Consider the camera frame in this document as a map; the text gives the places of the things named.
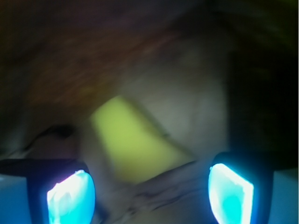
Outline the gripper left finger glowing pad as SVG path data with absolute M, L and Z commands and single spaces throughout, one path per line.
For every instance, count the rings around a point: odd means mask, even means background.
M 89 224 L 95 186 L 76 159 L 5 159 L 0 162 L 2 224 Z

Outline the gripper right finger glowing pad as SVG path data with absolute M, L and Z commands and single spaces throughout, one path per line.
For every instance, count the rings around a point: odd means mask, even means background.
M 223 152 L 208 176 L 208 197 L 219 224 L 297 224 L 298 155 Z

